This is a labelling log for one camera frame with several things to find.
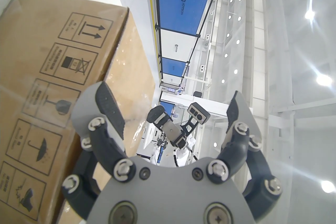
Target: gray metal plate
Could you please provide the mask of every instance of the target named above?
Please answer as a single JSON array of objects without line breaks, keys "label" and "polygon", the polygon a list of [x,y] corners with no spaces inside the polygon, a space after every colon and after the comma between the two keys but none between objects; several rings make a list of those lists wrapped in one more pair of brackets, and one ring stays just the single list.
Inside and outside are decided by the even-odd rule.
[{"label": "gray metal plate", "polygon": [[[130,160],[137,167],[133,180],[120,183],[110,179],[92,208],[87,224],[108,223],[111,209],[120,201],[130,201],[135,205],[137,224],[202,224],[206,207],[214,202],[224,204],[231,211],[233,223],[255,223],[244,197],[231,179],[221,185],[208,179],[206,167],[212,158],[203,158],[179,168],[156,166],[140,157]],[[146,181],[139,178],[143,167],[148,167],[151,172]],[[195,167],[203,170],[201,181],[192,178]]]}]

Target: metal beam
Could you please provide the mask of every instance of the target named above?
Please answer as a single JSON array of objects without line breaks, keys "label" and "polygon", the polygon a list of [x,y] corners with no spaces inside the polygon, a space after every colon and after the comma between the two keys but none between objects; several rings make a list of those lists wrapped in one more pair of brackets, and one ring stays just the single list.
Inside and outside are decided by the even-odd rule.
[{"label": "metal beam", "polygon": [[293,110],[303,110],[305,108],[319,107],[336,104],[336,98],[324,99],[316,102],[310,102],[300,105],[293,106],[284,106],[284,107],[273,107],[272,112],[284,112],[284,111],[293,111]]}]

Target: fragile symbol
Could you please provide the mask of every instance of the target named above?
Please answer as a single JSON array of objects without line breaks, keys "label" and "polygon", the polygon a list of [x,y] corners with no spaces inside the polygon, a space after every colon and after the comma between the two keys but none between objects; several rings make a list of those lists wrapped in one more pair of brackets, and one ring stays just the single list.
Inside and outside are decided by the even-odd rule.
[{"label": "fragile symbol", "polygon": [[80,35],[82,33],[82,34],[85,34],[85,35],[88,35],[88,36],[92,36],[95,39],[101,38],[101,36],[98,33],[93,34],[93,33],[89,33],[89,32],[83,32],[83,29],[84,29],[85,26],[93,27],[93,28],[96,28],[98,30],[105,29],[102,25],[100,25],[100,26],[90,25],[90,24],[87,24],[86,21],[85,21],[84,24],[83,24],[83,26],[82,26],[82,28],[80,29],[78,35]]},{"label": "fragile symbol", "polygon": [[48,100],[49,95],[45,98],[44,104],[49,103],[55,105],[55,109],[57,110],[59,115],[66,115],[69,112],[71,107],[71,102],[66,100],[59,100],[57,103]]},{"label": "fragile symbol", "polygon": [[30,199],[33,196],[33,190],[31,188],[28,188],[27,191],[24,194],[24,197],[21,199],[21,190],[24,186],[25,180],[26,179],[24,179],[22,185],[18,186],[18,188],[15,189],[15,190],[16,190],[17,199],[19,199],[19,206],[21,204],[23,207],[25,207],[27,209],[27,211],[30,212],[33,208],[33,205],[30,201]]}]

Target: keep dry symbol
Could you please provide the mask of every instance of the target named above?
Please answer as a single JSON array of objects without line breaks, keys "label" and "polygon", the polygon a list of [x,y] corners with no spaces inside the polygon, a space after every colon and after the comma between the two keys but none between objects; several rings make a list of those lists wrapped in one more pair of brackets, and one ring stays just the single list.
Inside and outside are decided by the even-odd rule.
[{"label": "keep dry symbol", "polygon": [[28,144],[28,146],[30,146],[30,147],[32,147],[32,148],[34,148],[34,149],[36,149],[36,150],[39,151],[39,152],[37,153],[37,156],[36,156],[36,161],[37,161],[37,162],[40,161],[42,158],[45,158],[45,159],[48,159],[48,158],[49,158],[48,153],[47,153],[47,151],[48,151],[48,148],[47,148],[47,141],[45,140],[45,138],[43,138],[40,147],[36,147],[36,146],[34,146],[34,145],[31,145],[31,144],[30,144],[30,140],[28,141],[27,144]]}]

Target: this side up arrow symbol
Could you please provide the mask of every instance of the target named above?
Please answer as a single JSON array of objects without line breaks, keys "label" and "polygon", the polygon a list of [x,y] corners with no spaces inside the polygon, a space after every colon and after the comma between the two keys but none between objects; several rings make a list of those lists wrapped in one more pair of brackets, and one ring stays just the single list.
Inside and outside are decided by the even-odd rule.
[{"label": "this side up arrow symbol", "polygon": [[95,26],[95,25],[90,25],[90,24],[86,24],[86,25],[89,26],[89,27],[97,28],[98,30],[103,30],[103,29],[105,29],[102,25],[101,25],[100,27]]}]

